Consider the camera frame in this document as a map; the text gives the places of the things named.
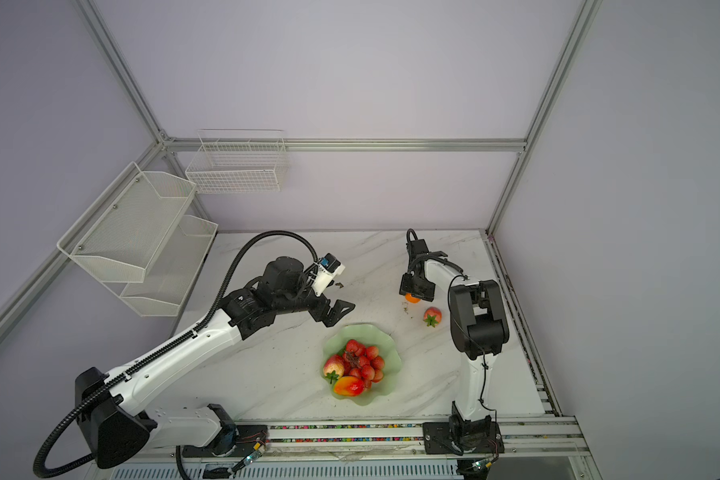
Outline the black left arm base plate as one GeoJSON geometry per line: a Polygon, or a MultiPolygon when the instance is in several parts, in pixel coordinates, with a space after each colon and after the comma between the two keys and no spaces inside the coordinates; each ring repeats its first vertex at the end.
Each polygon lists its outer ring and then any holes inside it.
{"type": "Polygon", "coordinates": [[[269,428],[264,424],[237,425],[235,429],[223,427],[219,434],[206,446],[184,446],[184,458],[242,458],[254,451],[258,441],[265,443],[269,428]]]}

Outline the red fake strawberry apple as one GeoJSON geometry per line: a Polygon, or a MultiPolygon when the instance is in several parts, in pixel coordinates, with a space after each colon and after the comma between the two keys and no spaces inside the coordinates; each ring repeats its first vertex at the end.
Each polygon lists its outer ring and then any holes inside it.
{"type": "Polygon", "coordinates": [[[443,313],[436,307],[428,308],[423,316],[423,321],[429,327],[437,327],[443,320],[443,313]]]}

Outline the red yellow fake mango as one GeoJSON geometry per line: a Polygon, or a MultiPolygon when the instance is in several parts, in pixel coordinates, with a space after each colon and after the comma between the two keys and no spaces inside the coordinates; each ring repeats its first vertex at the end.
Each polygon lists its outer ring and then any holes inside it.
{"type": "Polygon", "coordinates": [[[333,386],[333,392],[342,397],[357,397],[366,390],[365,381],[355,376],[343,376],[333,386]]]}

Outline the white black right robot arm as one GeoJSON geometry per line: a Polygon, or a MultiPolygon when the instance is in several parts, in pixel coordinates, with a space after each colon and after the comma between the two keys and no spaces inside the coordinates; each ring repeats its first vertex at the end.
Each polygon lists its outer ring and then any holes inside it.
{"type": "Polygon", "coordinates": [[[406,232],[408,265],[399,293],[432,302],[445,294],[453,344],[462,357],[459,390],[443,427],[424,427],[425,443],[456,455],[487,448],[499,452],[497,410],[487,403],[497,356],[508,343],[510,329],[497,281],[471,280],[463,267],[443,251],[432,251],[415,230],[406,232]]]}

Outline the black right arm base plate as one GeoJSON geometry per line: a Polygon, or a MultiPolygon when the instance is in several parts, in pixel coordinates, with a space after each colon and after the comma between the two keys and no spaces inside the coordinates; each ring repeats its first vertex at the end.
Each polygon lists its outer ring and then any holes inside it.
{"type": "Polygon", "coordinates": [[[465,421],[460,425],[425,422],[422,427],[424,449],[428,455],[501,455],[505,452],[503,434],[497,422],[465,421]]]}

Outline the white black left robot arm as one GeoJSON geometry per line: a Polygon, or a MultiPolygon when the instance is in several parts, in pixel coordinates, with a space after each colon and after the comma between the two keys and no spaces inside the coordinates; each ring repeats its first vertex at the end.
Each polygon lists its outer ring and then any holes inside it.
{"type": "Polygon", "coordinates": [[[133,361],[108,373],[92,368],[81,374],[76,388],[82,400],[106,381],[124,377],[85,408],[78,422],[97,466],[119,466],[148,448],[193,446],[214,456],[232,453],[241,435],[220,404],[173,413],[150,413],[148,406],[180,378],[272,325],[279,315],[307,312],[334,326],[355,307],[343,300],[331,302],[324,294],[344,269],[332,254],[311,267],[279,257],[263,275],[223,297],[206,325],[196,324],[149,352],[144,366],[133,361]]]}

